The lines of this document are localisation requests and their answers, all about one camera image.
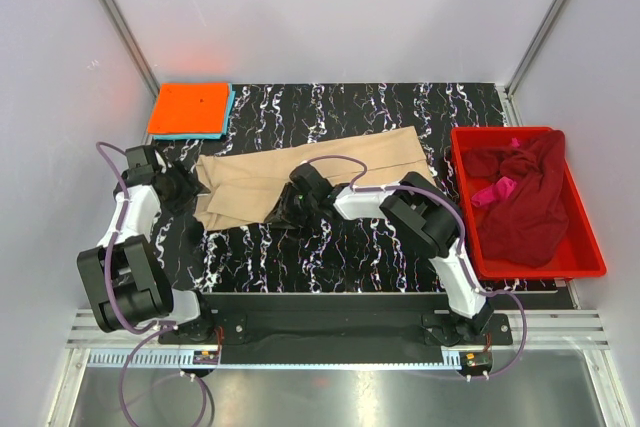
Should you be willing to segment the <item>beige t-shirt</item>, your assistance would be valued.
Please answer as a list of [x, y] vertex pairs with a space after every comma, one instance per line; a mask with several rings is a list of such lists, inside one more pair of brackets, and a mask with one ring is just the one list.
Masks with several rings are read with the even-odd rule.
[[360, 172], [365, 175], [358, 187], [395, 182], [410, 171], [434, 181], [413, 127], [250, 154], [201, 155], [195, 171], [209, 192], [198, 197], [195, 219], [207, 231], [263, 222], [290, 173], [307, 160], [333, 185], [348, 183]]

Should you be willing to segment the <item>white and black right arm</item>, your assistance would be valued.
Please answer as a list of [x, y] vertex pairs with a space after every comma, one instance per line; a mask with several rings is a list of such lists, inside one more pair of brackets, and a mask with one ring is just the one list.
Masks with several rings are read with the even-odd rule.
[[304, 162], [290, 173], [265, 222], [301, 229], [314, 215], [387, 220], [403, 246], [429, 260], [444, 286], [449, 313], [427, 315], [429, 340], [446, 347], [486, 341], [493, 308], [472, 272], [461, 210], [425, 177], [411, 171], [385, 185], [333, 185], [310, 161]]

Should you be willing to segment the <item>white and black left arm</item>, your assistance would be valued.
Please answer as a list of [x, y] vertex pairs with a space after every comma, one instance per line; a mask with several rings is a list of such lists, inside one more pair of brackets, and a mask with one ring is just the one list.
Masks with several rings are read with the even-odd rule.
[[173, 288], [154, 253], [154, 220], [183, 213], [209, 189], [181, 163], [152, 145], [124, 150], [127, 168], [116, 173], [115, 210], [97, 246], [78, 254], [77, 267], [98, 327], [142, 335], [170, 323], [164, 342], [207, 341], [215, 320], [204, 296]]

